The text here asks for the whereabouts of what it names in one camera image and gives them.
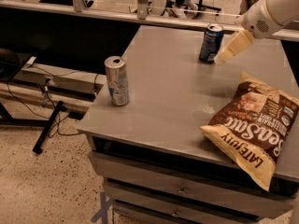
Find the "can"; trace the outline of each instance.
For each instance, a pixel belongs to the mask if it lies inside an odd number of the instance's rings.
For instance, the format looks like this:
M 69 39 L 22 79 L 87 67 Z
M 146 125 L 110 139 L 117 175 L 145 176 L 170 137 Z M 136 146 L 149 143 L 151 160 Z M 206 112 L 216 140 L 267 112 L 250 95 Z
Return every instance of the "can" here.
M 125 60 L 119 56 L 111 56 L 105 60 L 105 70 L 112 102 L 115 105 L 127 105 L 129 87 Z
M 224 32 L 223 27 L 217 23 L 210 23 L 205 29 L 203 45 L 199 60 L 203 63 L 214 63 L 214 57 L 221 47 Z

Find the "desk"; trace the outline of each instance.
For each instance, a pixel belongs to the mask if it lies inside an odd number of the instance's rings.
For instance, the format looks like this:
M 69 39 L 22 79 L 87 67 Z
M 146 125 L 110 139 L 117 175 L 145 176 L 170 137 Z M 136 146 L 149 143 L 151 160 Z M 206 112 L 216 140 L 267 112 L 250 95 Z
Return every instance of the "desk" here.
M 298 188 L 299 120 L 278 160 L 276 194 L 256 187 L 199 126 L 231 100 L 242 71 L 298 97 L 283 48 L 276 40 L 255 40 L 226 65 L 215 66 L 198 60 L 202 41 L 202 32 L 139 29 L 123 56 L 130 103 L 112 105 L 104 86 L 78 126 L 90 141 L 93 168 L 106 178 L 105 191 L 117 210 L 153 223 L 278 217 L 292 209 L 289 196 Z

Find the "dark blue can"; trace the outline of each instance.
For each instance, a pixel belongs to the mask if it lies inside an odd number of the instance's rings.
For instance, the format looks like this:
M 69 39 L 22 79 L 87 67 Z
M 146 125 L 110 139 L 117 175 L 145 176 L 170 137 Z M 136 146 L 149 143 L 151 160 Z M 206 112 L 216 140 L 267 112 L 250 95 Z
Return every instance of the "dark blue can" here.
M 203 45 L 199 60 L 203 63 L 214 63 L 214 57 L 221 47 L 224 32 L 223 27 L 217 23 L 210 23 L 205 29 Z

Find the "black metal stand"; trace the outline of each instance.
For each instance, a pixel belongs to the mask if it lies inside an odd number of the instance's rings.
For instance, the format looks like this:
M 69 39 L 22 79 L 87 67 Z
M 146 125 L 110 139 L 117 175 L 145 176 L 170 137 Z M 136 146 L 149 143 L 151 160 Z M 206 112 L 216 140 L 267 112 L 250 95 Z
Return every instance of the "black metal stand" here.
M 7 112 L 5 107 L 0 103 L 0 125 L 5 126 L 26 126 L 26 127 L 44 127 L 43 132 L 39 136 L 36 145 L 33 148 L 34 153 L 40 154 L 42 152 L 41 146 L 48 135 L 50 127 L 55 121 L 56 116 L 61 110 L 64 102 L 59 101 L 55 106 L 50 118 L 48 120 L 38 120 L 38 119 L 14 119 Z
M 205 11 L 206 9 L 212 9 L 212 10 L 216 10 L 218 13 L 221 11 L 221 8 L 219 7 L 212 7 L 212 6 L 207 6 L 207 5 L 203 5 L 203 0 L 199 0 L 198 3 L 198 11 Z M 199 16 L 201 16 L 202 13 L 197 12 L 196 15 L 194 16 L 195 18 L 198 18 Z

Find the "blue tape cross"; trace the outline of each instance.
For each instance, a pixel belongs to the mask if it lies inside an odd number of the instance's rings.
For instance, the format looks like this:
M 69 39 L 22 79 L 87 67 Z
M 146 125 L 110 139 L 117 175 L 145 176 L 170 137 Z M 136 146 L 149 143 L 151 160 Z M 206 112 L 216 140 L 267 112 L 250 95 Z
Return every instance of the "blue tape cross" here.
M 93 216 L 91 219 L 92 223 L 97 222 L 100 218 L 102 218 L 102 224 L 108 224 L 108 209 L 112 205 L 112 199 L 106 201 L 106 194 L 101 192 L 101 209 Z

